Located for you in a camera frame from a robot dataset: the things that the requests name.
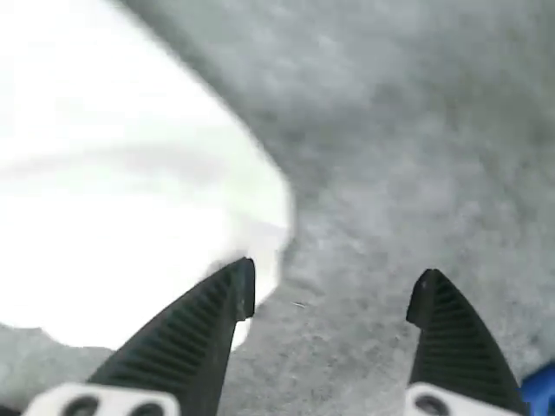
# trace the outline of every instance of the screw hole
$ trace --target screw hole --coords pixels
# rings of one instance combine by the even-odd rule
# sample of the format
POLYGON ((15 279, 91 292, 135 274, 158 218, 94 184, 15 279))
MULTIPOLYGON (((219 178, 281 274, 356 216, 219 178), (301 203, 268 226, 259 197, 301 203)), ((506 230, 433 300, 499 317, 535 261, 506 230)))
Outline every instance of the screw hole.
POLYGON ((94 416, 99 404, 96 397, 82 396, 66 406, 63 416, 94 416))
POLYGON ((434 396, 418 397, 415 406, 429 416, 449 416, 449 409, 445 402, 434 396))
POLYGON ((146 403, 136 407, 130 416, 164 416, 164 409, 156 403, 146 403))

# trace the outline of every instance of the ridged rubber pad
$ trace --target ridged rubber pad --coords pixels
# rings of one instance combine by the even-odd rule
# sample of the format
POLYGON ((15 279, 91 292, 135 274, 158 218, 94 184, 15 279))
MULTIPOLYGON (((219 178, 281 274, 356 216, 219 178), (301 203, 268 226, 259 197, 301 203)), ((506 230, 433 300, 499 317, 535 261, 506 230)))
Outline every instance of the ridged rubber pad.
POLYGON ((214 416, 235 325, 254 314, 254 290, 251 259, 224 267, 155 316, 88 382, 170 393, 184 416, 214 416))
POLYGON ((426 270, 416 283, 407 321, 421 329, 409 384, 426 382, 527 414, 499 346, 468 300, 439 270, 426 270))

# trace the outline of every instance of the blue object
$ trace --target blue object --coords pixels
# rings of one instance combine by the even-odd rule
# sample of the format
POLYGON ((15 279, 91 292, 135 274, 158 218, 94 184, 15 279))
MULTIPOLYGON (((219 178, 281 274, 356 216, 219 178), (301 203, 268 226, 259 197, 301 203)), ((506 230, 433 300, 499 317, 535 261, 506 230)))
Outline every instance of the blue object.
POLYGON ((520 394, 530 404, 530 416, 555 416, 555 361, 526 377, 520 394))

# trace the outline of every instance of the gray carpet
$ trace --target gray carpet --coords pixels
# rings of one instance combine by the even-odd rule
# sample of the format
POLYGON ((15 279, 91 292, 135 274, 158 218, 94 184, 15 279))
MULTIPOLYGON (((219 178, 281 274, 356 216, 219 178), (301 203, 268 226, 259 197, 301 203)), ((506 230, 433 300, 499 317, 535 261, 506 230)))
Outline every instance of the gray carpet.
MULTIPOLYGON (((297 195, 284 284, 232 358, 222 415, 400 414, 405 308, 432 266, 518 377, 555 354, 554 2, 128 3, 297 195)), ((16 406, 108 354, 9 329, 0 348, 16 406)))

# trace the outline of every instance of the white cloth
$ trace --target white cloth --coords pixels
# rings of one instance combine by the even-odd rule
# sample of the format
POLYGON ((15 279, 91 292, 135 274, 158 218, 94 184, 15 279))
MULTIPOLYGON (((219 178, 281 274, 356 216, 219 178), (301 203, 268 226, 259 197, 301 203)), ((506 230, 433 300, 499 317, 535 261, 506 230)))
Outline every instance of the white cloth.
POLYGON ((235 257, 255 260, 257 303, 276 288, 284 177, 137 20, 8 0, 0 28, 0 322, 117 349, 235 257))

